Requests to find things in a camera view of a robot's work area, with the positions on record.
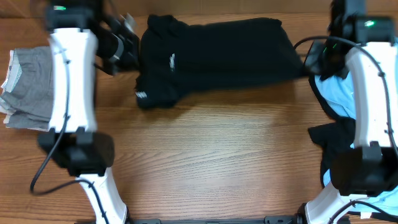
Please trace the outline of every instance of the light blue cloth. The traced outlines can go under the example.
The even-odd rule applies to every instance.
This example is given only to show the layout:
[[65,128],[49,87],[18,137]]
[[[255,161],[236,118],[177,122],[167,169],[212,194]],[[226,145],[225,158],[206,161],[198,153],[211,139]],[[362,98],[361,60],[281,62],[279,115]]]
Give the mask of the light blue cloth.
[[[396,76],[398,76],[398,60],[396,60]],[[340,116],[356,119],[354,86],[351,72],[344,80],[340,77],[330,77],[325,81],[320,80],[320,76],[315,76],[315,84],[329,106]],[[323,183],[330,182],[330,170],[323,176]],[[378,197],[370,198],[367,202],[383,209],[384,211],[398,215],[398,187],[391,192],[383,192]],[[365,205],[357,205],[352,212],[377,212]]]
[[[323,183],[325,186],[330,182],[330,170],[323,175]],[[398,215],[398,187],[390,192],[383,192],[378,197],[369,198],[365,202],[369,202],[372,205],[383,209],[391,215]],[[369,208],[365,205],[355,205],[355,208],[351,209],[351,212],[378,212],[373,208]]]

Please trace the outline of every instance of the wooden table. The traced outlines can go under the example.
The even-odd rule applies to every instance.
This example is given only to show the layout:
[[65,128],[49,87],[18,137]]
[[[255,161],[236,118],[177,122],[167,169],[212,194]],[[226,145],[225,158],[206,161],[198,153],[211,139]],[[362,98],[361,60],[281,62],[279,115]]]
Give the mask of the wooden table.
[[[329,23],[327,14],[176,18],[206,24],[253,17],[280,19],[293,43],[326,34]],[[139,36],[146,19],[136,18]],[[0,30],[2,82],[11,49],[47,45],[47,40],[32,19],[0,19]],[[308,46],[299,52],[306,53]],[[194,94],[169,110],[142,111],[134,92],[137,76],[100,73],[96,109],[99,130],[115,140],[114,177],[133,218],[291,215],[321,191],[322,150],[311,142],[307,128],[332,120],[320,108],[306,78],[267,88]],[[0,223],[94,219],[78,185],[43,197],[29,194],[29,184],[45,157],[37,135],[0,125]],[[37,189],[71,179],[50,162]]]

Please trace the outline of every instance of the white logo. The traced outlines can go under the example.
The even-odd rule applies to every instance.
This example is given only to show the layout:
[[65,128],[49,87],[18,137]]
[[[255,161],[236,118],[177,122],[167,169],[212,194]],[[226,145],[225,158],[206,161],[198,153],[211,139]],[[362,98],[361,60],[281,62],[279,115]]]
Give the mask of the white logo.
[[138,98],[147,98],[147,94],[145,92],[136,92]]
[[175,54],[172,54],[172,56],[170,57],[170,68],[172,71],[174,71],[174,58]]

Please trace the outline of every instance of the green led light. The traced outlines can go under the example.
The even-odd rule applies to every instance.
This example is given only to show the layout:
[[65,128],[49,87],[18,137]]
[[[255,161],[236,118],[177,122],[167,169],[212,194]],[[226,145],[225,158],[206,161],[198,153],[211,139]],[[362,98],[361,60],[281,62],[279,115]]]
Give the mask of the green led light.
[[67,8],[63,6],[54,6],[54,10],[67,10]]
[[374,21],[366,21],[365,22],[366,27],[371,27],[371,26],[374,26],[375,24],[376,24],[376,22],[374,22]]

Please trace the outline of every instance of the folded gray garment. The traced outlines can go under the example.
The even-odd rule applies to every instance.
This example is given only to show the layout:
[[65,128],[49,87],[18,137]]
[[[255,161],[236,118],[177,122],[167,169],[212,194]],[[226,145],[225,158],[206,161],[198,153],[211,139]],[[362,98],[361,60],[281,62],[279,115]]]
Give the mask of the folded gray garment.
[[12,118],[14,115],[11,116],[8,126],[13,126],[12,121],[28,119],[38,121],[37,125],[42,126],[41,122],[50,121],[53,106],[51,49],[15,49],[15,54],[18,55],[22,75],[11,92],[0,96],[7,106],[20,112],[15,114],[15,119]]
[[8,128],[30,128],[30,129],[42,129],[47,130],[49,122],[37,121],[28,118],[28,114],[21,111],[16,111],[11,117],[9,122],[6,124]]
[[15,108],[13,108],[9,103],[5,102],[4,100],[0,100],[0,106],[3,107],[5,110],[15,111]]

